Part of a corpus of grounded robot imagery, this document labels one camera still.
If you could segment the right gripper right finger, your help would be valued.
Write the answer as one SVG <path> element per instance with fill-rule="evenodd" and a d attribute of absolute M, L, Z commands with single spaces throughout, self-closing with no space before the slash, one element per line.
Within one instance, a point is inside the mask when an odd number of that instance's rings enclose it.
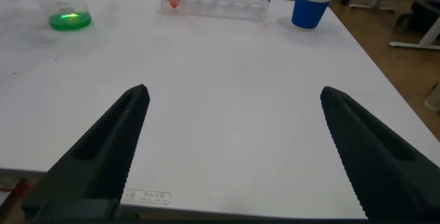
<path fill-rule="evenodd" d="M 354 193 L 370 221 L 438 221 L 439 167 L 346 93 L 320 101 Z"/>

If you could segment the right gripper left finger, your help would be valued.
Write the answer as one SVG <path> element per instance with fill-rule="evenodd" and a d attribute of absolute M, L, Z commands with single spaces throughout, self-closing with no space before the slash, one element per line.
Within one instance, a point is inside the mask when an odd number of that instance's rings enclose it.
<path fill-rule="evenodd" d="M 115 216 L 149 102 L 144 85 L 124 92 L 23 198 L 25 216 Z"/>

